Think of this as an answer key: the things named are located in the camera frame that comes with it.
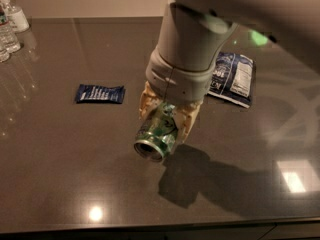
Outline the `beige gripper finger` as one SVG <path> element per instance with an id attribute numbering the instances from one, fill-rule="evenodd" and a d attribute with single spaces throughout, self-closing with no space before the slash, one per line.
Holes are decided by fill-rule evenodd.
<path id="1" fill-rule="evenodd" d="M 186 105 L 177 105 L 173 110 L 173 119 L 178 129 L 177 143 L 183 144 L 191 132 L 202 101 L 192 102 Z"/>
<path id="2" fill-rule="evenodd" d="M 145 82 L 144 90 L 140 96 L 139 117 L 145 120 L 155 110 L 162 100 L 152 90 L 148 81 Z"/>

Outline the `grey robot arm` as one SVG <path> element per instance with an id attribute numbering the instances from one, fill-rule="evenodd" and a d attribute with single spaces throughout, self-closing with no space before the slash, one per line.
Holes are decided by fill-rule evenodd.
<path id="1" fill-rule="evenodd" d="M 320 0 L 169 0 L 151 54 L 140 116 L 166 101 L 175 106 L 177 142 L 189 135 L 224 43 L 242 25 L 320 69 Z"/>

